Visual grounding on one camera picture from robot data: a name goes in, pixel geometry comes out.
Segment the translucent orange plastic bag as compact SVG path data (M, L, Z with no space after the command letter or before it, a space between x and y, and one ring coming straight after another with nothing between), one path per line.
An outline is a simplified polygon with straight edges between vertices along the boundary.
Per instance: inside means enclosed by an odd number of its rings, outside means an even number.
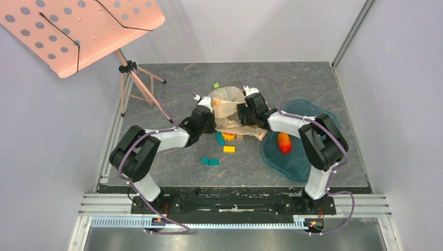
M240 125L237 105L244 105L244 95L241 89L234 86L220 87L209 93L213 99L216 130L223 133L248 135L262 140L267 131L257 125Z

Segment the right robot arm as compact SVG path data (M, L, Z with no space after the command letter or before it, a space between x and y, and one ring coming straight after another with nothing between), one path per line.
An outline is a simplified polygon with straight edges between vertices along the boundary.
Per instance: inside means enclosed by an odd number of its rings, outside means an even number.
M284 132L301 140L311 164L308 181L302 190L302 208L316 213L330 195L330 176L349 160L348 144L327 114L302 117L281 109L270 109L256 88L243 92L246 107L253 124L259 128Z

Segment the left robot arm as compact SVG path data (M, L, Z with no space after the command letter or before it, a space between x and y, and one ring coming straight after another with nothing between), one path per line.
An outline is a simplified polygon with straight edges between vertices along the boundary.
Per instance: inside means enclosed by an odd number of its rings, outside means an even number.
M151 213L164 207L161 189L149 173L157 153L195 144L202 134L215 133L215 115L207 105L197 105L192 114L177 127L144 130L138 125L129 128L109 156L109 163L118 175L128 181L144 197L144 206Z

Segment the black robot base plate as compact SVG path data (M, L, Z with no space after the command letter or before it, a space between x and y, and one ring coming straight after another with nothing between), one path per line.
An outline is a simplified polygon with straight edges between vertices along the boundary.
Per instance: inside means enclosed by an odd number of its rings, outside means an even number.
M185 215L197 210L336 214L331 196L312 201L301 187L161 187L160 196L151 206L160 213L171 215Z

